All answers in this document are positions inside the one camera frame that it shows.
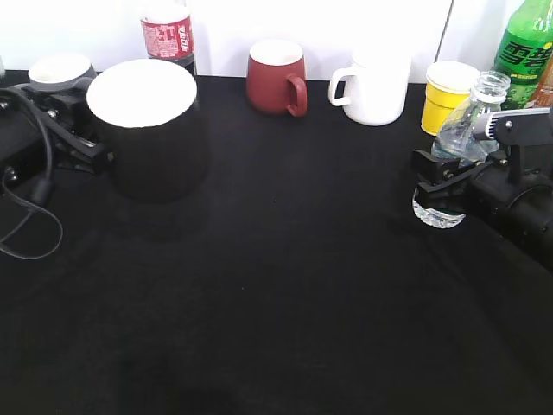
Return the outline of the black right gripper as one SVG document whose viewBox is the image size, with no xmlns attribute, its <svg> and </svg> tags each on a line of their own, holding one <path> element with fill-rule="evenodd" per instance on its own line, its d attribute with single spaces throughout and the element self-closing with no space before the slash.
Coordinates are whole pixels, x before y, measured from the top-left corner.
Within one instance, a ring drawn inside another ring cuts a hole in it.
<svg viewBox="0 0 553 415">
<path fill-rule="evenodd" d="M 464 167 L 459 158 L 411 152 L 420 179 L 416 201 L 478 218 L 551 271 L 552 108 L 485 113 L 476 120 L 474 139 L 494 140 L 505 152 Z M 505 159 L 510 169 L 501 163 Z"/>
</svg>

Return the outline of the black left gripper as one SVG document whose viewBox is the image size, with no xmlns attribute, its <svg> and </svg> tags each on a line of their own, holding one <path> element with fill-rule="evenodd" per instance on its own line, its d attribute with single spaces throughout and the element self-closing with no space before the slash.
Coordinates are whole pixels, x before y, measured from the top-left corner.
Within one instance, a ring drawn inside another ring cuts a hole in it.
<svg viewBox="0 0 553 415">
<path fill-rule="evenodd" d="M 92 125 L 81 88 L 1 87 L 1 177 L 9 189 L 55 169 L 97 176 L 111 167 L 112 159 Z"/>
</svg>

